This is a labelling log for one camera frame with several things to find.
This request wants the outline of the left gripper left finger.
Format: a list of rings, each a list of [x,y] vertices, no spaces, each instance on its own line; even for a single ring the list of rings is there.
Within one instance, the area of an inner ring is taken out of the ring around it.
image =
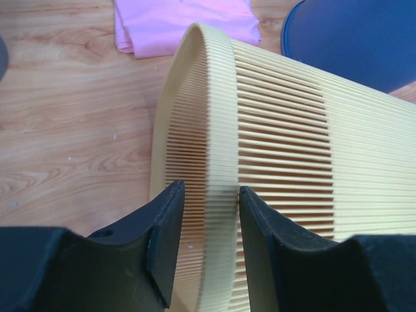
[[[1,228],[2,311],[164,311],[172,300],[185,185],[82,237]]]

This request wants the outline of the large blue plastic bucket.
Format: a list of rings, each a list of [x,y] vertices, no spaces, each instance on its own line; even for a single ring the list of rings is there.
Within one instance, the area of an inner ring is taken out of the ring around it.
[[[415,2],[301,1],[283,23],[281,52],[390,93],[415,82]]]

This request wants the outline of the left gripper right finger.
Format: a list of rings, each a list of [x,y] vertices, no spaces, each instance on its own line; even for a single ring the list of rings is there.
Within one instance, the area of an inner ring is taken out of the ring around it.
[[[252,311],[414,311],[415,237],[325,239],[241,187]]]

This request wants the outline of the yellow slatted waste bin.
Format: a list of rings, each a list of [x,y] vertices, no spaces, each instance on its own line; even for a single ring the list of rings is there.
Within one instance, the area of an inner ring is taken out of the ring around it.
[[[193,23],[155,114],[149,195],[181,179],[171,311],[253,311],[239,188],[321,237],[415,233],[415,105]]]

